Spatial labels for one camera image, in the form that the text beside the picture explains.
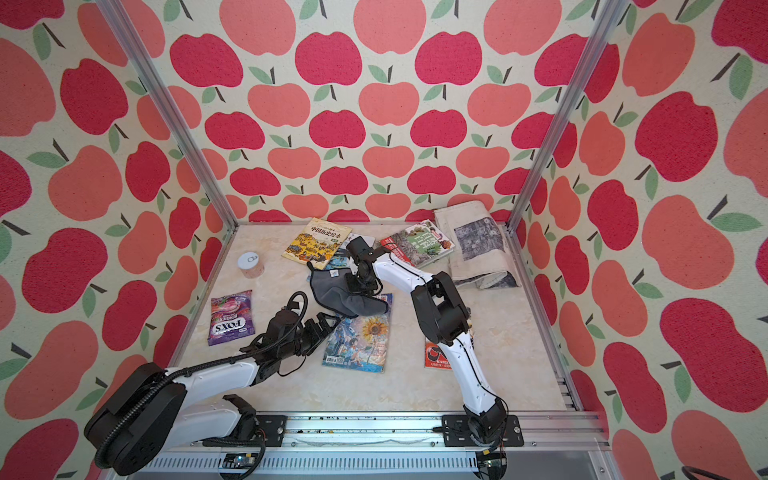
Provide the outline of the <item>blue sunflower magazine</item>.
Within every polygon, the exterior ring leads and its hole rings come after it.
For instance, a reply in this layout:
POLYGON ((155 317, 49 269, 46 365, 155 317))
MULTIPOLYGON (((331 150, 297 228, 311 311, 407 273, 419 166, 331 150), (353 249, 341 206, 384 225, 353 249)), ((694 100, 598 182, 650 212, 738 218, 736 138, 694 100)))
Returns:
POLYGON ((384 371, 391 330, 393 294, 377 296, 388 304, 387 313, 346 318, 335 328, 324 351, 322 365, 369 373, 384 371))

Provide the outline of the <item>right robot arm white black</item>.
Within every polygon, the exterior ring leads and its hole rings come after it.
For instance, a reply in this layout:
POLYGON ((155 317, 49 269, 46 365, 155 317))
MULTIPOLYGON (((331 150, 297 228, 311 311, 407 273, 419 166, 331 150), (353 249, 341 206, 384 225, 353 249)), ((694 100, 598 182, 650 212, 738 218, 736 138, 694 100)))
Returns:
POLYGON ((500 445, 508 408, 485 378, 470 335, 470 310, 450 276, 430 274, 395 257, 356 259, 354 264, 350 281, 358 290, 367 292, 384 282, 410 295, 422 333, 438 345, 459 384, 473 442, 482 447, 500 445))

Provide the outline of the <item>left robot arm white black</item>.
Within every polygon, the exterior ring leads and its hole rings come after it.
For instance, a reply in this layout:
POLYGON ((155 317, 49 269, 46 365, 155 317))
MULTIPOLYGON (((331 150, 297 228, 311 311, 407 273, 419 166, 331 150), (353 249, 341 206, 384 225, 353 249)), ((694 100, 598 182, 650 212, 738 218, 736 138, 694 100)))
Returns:
POLYGON ((236 390, 278 374, 285 359, 308 358, 342 321, 326 313, 304 319, 295 306, 279 310, 237 355, 178 369, 137 367, 86 424, 95 466, 127 476, 167 449, 200 442, 256 449, 245 463, 252 472, 267 447, 281 444, 284 421, 261 417, 236 390))

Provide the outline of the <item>grey microfibre cloth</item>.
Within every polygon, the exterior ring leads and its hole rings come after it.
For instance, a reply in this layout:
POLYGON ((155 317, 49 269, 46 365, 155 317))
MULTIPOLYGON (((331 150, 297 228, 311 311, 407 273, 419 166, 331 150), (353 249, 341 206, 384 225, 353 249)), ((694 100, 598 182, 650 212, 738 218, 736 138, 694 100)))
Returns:
POLYGON ((342 317, 356 318, 383 315, 390 308, 386 301, 353 293, 346 281, 349 268, 336 270, 318 270, 311 262, 307 263, 310 271, 310 288, 315 301, 326 310, 342 317))

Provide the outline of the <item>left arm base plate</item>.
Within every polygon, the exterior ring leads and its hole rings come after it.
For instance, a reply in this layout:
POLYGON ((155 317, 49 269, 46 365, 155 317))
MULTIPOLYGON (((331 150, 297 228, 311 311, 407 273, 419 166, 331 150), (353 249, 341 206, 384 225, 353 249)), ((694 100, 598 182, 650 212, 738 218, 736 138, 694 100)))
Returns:
POLYGON ((205 447, 280 447, 285 433, 284 415, 246 414, 226 436, 204 439, 205 447))

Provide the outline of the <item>yellow picture book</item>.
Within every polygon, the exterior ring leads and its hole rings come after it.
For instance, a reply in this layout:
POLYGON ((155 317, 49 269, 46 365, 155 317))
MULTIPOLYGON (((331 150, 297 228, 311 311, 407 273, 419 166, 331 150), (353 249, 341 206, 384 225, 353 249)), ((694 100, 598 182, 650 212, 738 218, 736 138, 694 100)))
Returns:
POLYGON ((302 232, 284 250, 282 257, 323 270, 347 240, 350 227, 312 218, 302 232))

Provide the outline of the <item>red manga book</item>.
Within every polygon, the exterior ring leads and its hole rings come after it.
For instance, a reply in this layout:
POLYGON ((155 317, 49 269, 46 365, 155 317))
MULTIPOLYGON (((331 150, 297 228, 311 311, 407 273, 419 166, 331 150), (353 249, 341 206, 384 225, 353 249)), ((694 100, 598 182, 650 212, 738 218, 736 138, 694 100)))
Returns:
POLYGON ((451 366, 441 348, 428 340, 424 347, 424 366, 431 369, 450 370, 451 366))

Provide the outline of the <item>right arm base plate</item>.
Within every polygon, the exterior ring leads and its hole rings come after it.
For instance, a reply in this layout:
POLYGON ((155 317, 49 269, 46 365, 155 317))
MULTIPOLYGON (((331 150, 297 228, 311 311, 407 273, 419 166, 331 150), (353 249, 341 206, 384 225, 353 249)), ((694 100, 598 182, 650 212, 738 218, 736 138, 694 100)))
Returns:
POLYGON ((519 419, 515 415, 488 421, 476 416, 443 415, 432 429, 442 435, 446 447, 522 447, 525 444, 519 419))

